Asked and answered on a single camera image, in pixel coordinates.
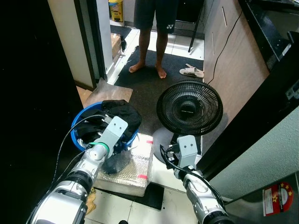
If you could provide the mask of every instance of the black floor mat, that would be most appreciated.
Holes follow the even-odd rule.
[[[116,193],[116,192],[109,191],[109,190],[102,190],[102,189],[99,189],[99,190],[104,191],[109,194],[112,194],[112,195],[116,195],[118,197],[122,197],[122,198],[125,198],[128,200],[131,200],[133,202],[137,202],[139,204],[144,204],[144,205],[152,207],[154,209],[161,210],[161,208],[162,208],[164,188],[157,184],[154,184],[154,183],[149,183],[149,185],[147,186],[147,188],[145,190],[143,197],[125,195],[125,194]]]
[[[156,113],[157,101],[163,91],[178,81],[202,80],[200,78],[183,76],[179,73],[179,70],[186,68],[186,63],[202,70],[204,62],[202,60],[165,54],[163,68],[167,73],[167,77],[160,79],[155,69],[156,58],[156,52],[149,50],[146,56],[147,67],[131,74],[128,71],[129,67],[136,64],[139,60],[139,47],[137,47],[121,70],[119,78],[115,83],[117,86],[133,89],[130,104],[135,107],[142,117],[139,132],[148,135],[152,135],[157,129],[163,127]]]
[[[110,25],[111,33],[112,34],[119,34],[123,36],[123,38],[126,38],[128,34],[131,32],[131,28],[128,27],[120,27],[120,26],[113,26]]]

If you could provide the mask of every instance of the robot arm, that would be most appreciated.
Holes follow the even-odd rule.
[[[106,117],[108,123],[92,148],[85,151],[70,173],[38,204],[27,223],[83,224],[87,211],[87,196],[99,169],[112,153],[115,144],[128,127],[119,117]]]
[[[176,178],[183,181],[187,196],[193,205],[193,210],[200,224],[233,224],[228,217],[221,196],[194,170],[197,147],[195,137],[183,136],[177,139],[177,144],[170,145],[164,153],[160,147],[167,168],[174,169]]]

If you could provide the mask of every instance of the black shorts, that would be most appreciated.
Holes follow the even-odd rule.
[[[136,0],[134,25],[138,29],[153,26],[156,11],[157,29],[163,33],[173,33],[179,0]]]

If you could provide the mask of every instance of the bare foot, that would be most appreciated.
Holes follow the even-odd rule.
[[[160,76],[160,78],[166,78],[166,72],[164,71],[164,69],[162,68],[161,65],[155,65],[158,75]]]
[[[134,72],[138,71],[139,69],[143,68],[144,66],[145,66],[144,62],[138,62],[137,64],[135,64],[129,68],[129,72],[134,73]]]

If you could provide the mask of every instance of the brown floor mat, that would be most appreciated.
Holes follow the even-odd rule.
[[[98,87],[90,94],[87,100],[83,103],[83,107],[103,101],[103,100],[120,100],[124,99],[129,102],[133,90],[125,87],[110,85],[104,79],[100,79]]]

